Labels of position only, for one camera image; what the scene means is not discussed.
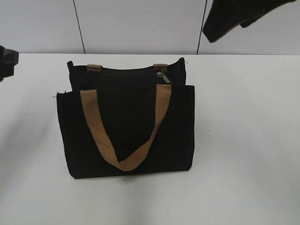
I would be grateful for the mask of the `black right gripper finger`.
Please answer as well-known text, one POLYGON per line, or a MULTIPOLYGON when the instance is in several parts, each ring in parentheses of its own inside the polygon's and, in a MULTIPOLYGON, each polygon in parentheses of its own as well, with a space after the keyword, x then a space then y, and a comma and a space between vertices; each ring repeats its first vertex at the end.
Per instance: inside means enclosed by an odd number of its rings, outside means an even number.
POLYGON ((272 10, 292 0, 214 0, 202 32, 210 43, 236 26, 246 28, 272 10))

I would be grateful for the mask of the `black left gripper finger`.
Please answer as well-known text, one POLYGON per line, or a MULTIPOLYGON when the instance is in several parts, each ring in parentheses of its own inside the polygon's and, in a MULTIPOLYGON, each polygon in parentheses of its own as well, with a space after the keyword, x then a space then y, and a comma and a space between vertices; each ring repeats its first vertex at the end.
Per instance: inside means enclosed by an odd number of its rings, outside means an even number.
POLYGON ((19 52, 0 46, 0 82, 14 75, 19 61, 19 52))

